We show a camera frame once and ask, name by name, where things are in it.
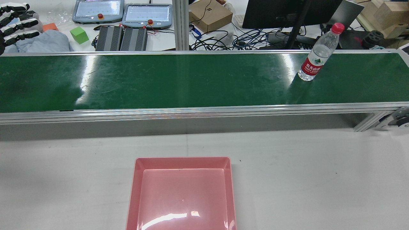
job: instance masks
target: plastic tray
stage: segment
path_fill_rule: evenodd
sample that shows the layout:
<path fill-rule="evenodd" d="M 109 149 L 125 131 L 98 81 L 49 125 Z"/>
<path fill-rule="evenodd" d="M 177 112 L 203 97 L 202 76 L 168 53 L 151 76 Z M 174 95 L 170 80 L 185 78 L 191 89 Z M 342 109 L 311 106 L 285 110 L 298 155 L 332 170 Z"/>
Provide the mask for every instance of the plastic tray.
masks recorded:
<path fill-rule="evenodd" d="M 235 230 L 228 157 L 138 158 L 127 230 Z"/>

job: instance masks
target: water bottle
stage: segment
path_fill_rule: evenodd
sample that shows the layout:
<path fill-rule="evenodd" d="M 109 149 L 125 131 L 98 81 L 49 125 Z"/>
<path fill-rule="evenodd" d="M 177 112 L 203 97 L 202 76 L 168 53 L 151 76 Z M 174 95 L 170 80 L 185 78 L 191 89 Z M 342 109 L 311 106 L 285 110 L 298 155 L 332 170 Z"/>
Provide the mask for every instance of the water bottle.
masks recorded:
<path fill-rule="evenodd" d="M 335 23 L 331 31 L 325 33 L 315 43 L 307 59 L 298 71 L 298 76 L 304 81 L 311 81 L 321 70 L 325 62 L 338 46 L 339 35 L 345 27 L 341 23 Z"/>

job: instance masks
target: keyboard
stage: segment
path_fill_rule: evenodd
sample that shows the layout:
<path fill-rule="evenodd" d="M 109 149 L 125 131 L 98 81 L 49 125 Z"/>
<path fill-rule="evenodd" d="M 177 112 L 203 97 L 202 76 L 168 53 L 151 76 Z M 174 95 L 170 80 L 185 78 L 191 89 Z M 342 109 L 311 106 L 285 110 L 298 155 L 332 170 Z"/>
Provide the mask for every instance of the keyboard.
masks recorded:
<path fill-rule="evenodd" d="M 240 28 L 243 27 L 243 21 L 244 21 L 244 14 L 239 14 L 239 15 L 234 15 L 234 18 L 236 19 L 236 22 L 240 26 Z"/>

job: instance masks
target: red bottle label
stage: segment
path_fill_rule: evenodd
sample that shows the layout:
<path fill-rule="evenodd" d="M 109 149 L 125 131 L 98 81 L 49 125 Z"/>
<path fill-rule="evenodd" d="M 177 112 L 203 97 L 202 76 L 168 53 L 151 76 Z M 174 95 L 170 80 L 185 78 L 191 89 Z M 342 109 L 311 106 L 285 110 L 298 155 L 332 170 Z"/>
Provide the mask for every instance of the red bottle label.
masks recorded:
<path fill-rule="evenodd" d="M 322 66 L 327 62 L 328 58 L 321 58 L 314 52 L 310 52 L 307 59 L 301 66 L 304 73 L 315 76 L 321 70 Z"/>

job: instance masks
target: orange block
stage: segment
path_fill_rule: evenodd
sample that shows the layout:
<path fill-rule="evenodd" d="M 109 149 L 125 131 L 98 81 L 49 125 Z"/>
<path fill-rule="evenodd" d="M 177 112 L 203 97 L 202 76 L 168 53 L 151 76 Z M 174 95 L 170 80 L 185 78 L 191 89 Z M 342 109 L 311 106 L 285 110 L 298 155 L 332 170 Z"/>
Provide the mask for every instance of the orange block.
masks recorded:
<path fill-rule="evenodd" d="M 57 28 L 57 26 L 55 25 L 55 23 L 50 23 L 50 24 L 47 24 L 47 25 L 44 25 L 44 26 L 43 26 L 44 32 L 47 31 L 47 30 L 49 30 L 49 29 L 58 31 L 58 28 Z"/>

